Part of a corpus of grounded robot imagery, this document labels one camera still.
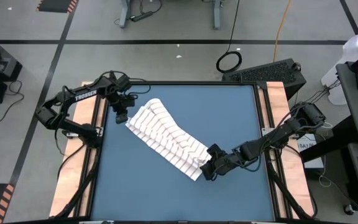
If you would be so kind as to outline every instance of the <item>black floor line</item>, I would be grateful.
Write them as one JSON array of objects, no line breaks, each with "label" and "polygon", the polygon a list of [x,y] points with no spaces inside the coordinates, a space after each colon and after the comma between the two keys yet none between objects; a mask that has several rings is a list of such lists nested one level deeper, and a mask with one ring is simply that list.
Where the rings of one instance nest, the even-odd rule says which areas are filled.
[{"label": "black floor line", "polygon": [[347,19],[351,23],[354,34],[358,35],[358,27],[357,27],[357,24],[356,24],[353,16],[352,16],[352,13],[351,13],[349,7],[347,6],[345,0],[339,0],[339,1],[341,2],[341,5],[343,7],[343,10],[345,11]]},{"label": "black floor line", "polygon": [[[58,46],[57,46],[55,55],[53,56],[52,62],[50,64],[48,75],[45,79],[44,86],[42,87],[42,91],[41,91],[40,97],[37,102],[37,107],[40,106],[45,101],[45,99],[47,97],[47,93],[49,91],[49,87],[52,82],[53,75],[55,74],[55,70],[56,70],[57,64],[59,62],[60,55],[62,54],[64,41],[67,38],[68,31],[70,29],[71,23],[73,22],[75,9],[73,10],[72,13],[70,13],[70,15],[67,18],[65,27],[63,29],[62,36],[60,37],[60,40],[58,42]],[[30,144],[31,144],[32,138],[34,136],[34,132],[35,132],[35,128],[37,127],[37,124],[38,124],[38,120],[33,115],[29,129],[27,130],[27,133],[25,134],[24,142],[23,142],[22,148],[20,150],[19,157],[17,158],[15,168],[12,172],[11,180],[9,181],[9,183],[12,185],[16,186],[17,181],[19,180],[19,176],[20,176],[20,173],[22,172],[24,161],[25,161],[25,158],[29,151]]]},{"label": "black floor line", "polygon": [[[61,40],[0,40],[0,44],[60,44]],[[229,44],[230,40],[64,40],[79,45]],[[344,45],[346,40],[279,40],[279,45]],[[232,44],[273,45],[275,40],[233,40]]]}]

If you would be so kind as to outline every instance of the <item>striped cloth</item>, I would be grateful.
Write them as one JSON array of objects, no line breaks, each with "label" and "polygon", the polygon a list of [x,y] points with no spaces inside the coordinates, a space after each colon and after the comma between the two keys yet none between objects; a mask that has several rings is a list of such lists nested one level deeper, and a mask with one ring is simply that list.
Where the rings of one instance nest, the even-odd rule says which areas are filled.
[{"label": "striped cloth", "polygon": [[194,181],[202,173],[200,166],[211,158],[207,147],[179,128],[159,99],[141,106],[126,126]]}]

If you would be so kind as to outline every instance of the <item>table leg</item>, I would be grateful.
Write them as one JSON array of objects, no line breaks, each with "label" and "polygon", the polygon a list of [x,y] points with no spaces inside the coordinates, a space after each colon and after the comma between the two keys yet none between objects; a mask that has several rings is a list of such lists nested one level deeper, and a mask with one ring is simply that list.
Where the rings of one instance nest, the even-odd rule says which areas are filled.
[{"label": "table leg", "polygon": [[131,16],[131,0],[121,0],[122,9],[121,16],[119,18],[119,27],[125,28],[127,19]]},{"label": "table leg", "polygon": [[214,2],[214,29],[221,28],[221,0]]},{"label": "table leg", "polygon": [[312,161],[329,152],[343,149],[349,143],[358,142],[358,133],[352,116],[333,127],[333,134],[333,137],[301,151],[303,162]]}]

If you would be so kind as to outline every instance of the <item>floor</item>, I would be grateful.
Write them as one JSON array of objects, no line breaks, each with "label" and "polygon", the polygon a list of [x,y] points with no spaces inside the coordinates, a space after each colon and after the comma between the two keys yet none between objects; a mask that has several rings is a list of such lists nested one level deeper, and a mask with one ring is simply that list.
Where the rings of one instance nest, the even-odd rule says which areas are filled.
[{"label": "floor", "polygon": [[[25,94],[24,101],[0,123],[0,183],[16,186],[5,222],[49,215],[62,156],[53,131],[37,125],[32,115],[37,104],[63,84],[74,88],[112,69],[147,80],[221,79],[215,63],[227,50],[237,1],[224,2],[220,30],[212,29],[211,3],[162,1],[158,13],[121,29],[113,24],[120,15],[118,0],[79,0],[71,14],[37,12],[39,1],[34,0],[0,0],[0,44],[23,64],[19,79]],[[231,46],[243,55],[241,68],[273,60],[273,43],[286,4],[286,0],[241,0],[233,36],[238,44]],[[145,11],[154,10],[158,1],[144,5]],[[139,2],[134,1],[132,8],[138,14]],[[280,40],[287,41],[278,46],[277,60],[293,58],[301,63],[307,84],[298,101],[323,89],[321,77],[340,59],[341,43],[355,34],[358,0],[292,1],[280,35]],[[233,66],[232,59],[225,59],[223,66]],[[6,97],[0,117],[15,100],[15,96]],[[326,96],[317,105],[333,125],[349,115],[346,105],[333,106]],[[64,148],[63,138],[59,143]],[[338,173],[328,172],[335,177]],[[346,201],[334,188],[323,188],[314,180],[310,187],[318,218],[358,223],[358,212],[352,217],[342,212]]]}]

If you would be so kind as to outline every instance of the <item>wheel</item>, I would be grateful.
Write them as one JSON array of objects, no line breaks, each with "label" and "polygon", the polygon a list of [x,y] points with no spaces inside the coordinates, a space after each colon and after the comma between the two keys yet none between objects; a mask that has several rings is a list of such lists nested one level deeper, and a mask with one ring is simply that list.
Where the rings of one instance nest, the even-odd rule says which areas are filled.
[{"label": "wheel", "polygon": [[343,211],[345,212],[346,215],[353,215],[354,214],[354,210],[353,210],[352,205],[343,206]]}]

